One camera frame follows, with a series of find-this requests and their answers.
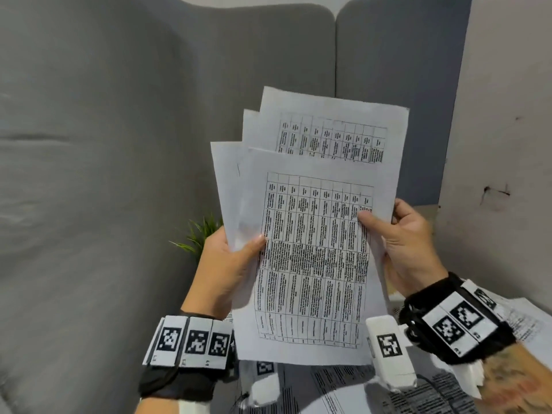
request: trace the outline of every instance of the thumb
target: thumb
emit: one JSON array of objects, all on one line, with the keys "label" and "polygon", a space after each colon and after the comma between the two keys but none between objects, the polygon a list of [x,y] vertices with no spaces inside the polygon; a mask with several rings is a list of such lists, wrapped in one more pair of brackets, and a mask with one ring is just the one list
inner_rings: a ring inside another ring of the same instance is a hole
[{"label": "thumb", "polygon": [[377,232],[385,239],[392,239],[397,236],[397,227],[380,218],[372,215],[370,211],[358,212],[358,220],[371,231]]},{"label": "thumb", "polygon": [[265,244],[266,238],[262,234],[256,236],[250,242],[246,243],[241,250],[235,252],[238,264],[241,266],[245,266],[263,249]]}]

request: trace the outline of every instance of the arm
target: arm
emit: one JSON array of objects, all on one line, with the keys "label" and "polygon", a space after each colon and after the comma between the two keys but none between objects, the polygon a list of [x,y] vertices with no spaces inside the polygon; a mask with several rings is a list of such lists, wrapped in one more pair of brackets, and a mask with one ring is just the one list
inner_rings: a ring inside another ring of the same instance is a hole
[{"label": "arm", "polygon": [[[249,262],[265,246],[265,237],[247,243],[242,250],[231,252],[224,227],[205,240],[202,257],[188,295],[181,306],[185,313],[208,315],[224,320],[232,307],[232,295],[246,274]],[[135,414],[209,413],[208,403],[144,398]]]},{"label": "arm", "polygon": [[[386,278],[405,297],[447,277],[433,247],[429,224],[403,200],[395,201],[392,223],[368,211],[359,212],[358,218],[383,237]],[[552,414],[552,372],[521,343],[487,358],[484,372],[484,385],[479,388],[482,399],[475,400],[481,412]]]}]

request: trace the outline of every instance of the hand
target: hand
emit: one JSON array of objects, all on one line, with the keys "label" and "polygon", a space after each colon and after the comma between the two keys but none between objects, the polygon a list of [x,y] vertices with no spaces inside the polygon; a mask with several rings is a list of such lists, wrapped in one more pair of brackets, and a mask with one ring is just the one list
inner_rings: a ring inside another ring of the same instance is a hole
[{"label": "hand", "polygon": [[448,276],[433,247],[430,224],[404,200],[395,199],[392,223],[370,211],[358,212],[358,220],[382,236],[385,275],[405,297]]},{"label": "hand", "polygon": [[243,249],[232,253],[224,227],[208,236],[182,311],[224,320],[232,308],[232,295],[244,278],[247,265],[263,249],[265,242],[265,236],[259,235]]}]

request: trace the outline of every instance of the green plant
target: green plant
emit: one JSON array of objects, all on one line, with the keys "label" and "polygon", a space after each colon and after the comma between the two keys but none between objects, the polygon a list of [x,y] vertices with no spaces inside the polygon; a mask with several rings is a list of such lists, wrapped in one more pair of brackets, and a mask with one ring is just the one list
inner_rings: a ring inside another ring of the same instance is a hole
[{"label": "green plant", "polygon": [[205,245],[205,239],[210,236],[213,232],[219,229],[223,225],[223,219],[215,219],[211,214],[209,216],[203,217],[202,223],[197,223],[190,220],[188,226],[190,233],[186,236],[186,239],[189,241],[189,244],[177,243],[169,241],[170,243],[180,247],[184,251],[191,253],[195,257],[195,261],[199,262],[199,259],[203,253],[203,245]]}]

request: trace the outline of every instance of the gray partition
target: gray partition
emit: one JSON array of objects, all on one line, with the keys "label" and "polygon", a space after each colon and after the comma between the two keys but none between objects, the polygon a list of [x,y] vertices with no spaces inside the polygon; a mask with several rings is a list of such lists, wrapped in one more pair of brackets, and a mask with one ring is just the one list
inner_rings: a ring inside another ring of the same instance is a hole
[{"label": "gray partition", "polygon": [[0,395],[13,414],[131,412],[154,324],[193,272],[168,241],[218,213],[209,141],[239,138],[265,84],[334,94],[326,9],[142,1],[2,0]]},{"label": "gray partition", "polygon": [[336,97],[410,108],[397,195],[439,200],[471,0],[353,0],[337,17]]}]

